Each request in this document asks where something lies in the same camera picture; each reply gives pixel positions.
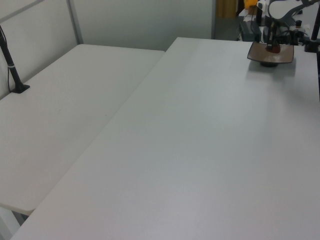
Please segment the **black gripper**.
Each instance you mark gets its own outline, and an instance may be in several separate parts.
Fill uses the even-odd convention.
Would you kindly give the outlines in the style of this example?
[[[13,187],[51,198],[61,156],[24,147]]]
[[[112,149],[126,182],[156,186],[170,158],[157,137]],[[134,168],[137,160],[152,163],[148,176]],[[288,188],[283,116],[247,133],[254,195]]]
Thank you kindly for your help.
[[[280,34],[280,24],[276,21],[273,21],[270,24],[268,29],[267,50],[272,50],[273,47],[274,48],[280,47],[280,44],[277,41],[279,34]]]

